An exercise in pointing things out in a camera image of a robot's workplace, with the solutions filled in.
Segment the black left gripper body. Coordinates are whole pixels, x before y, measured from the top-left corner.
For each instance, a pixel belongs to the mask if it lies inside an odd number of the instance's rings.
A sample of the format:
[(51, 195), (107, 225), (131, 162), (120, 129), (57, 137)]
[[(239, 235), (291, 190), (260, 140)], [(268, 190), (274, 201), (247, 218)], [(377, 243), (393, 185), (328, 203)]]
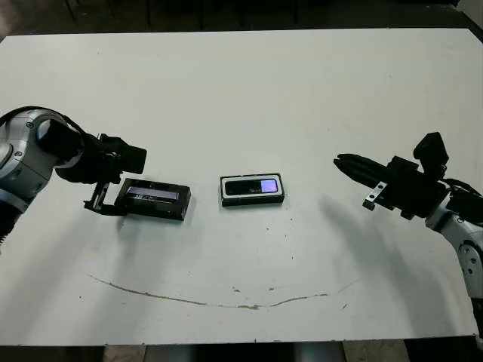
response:
[(60, 159), (57, 174), (71, 183), (94, 184), (88, 201), (102, 204), (110, 184), (107, 180), (122, 174), (123, 148), (124, 141), (119, 137), (71, 132), (56, 146)]

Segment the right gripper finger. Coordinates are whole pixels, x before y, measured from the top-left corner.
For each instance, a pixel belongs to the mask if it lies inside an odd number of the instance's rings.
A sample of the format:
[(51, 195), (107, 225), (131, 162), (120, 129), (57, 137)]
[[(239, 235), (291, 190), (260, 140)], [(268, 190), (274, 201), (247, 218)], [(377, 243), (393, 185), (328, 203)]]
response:
[(334, 159), (334, 164), (351, 180), (364, 186), (376, 186), (381, 181), (381, 174), (386, 168), (374, 161)]
[(382, 178), (386, 173), (384, 165), (350, 153), (337, 156), (337, 168), (350, 178)]

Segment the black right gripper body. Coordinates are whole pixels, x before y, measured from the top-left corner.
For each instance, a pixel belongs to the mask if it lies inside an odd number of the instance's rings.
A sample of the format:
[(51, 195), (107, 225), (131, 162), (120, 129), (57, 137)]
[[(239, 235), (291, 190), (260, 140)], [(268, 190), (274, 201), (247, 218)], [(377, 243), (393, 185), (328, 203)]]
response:
[(447, 187), (418, 170), (414, 162), (394, 156), (377, 177), (379, 182), (366, 197), (363, 207), (374, 210), (379, 204), (401, 211), (401, 217), (427, 218), (448, 194)]

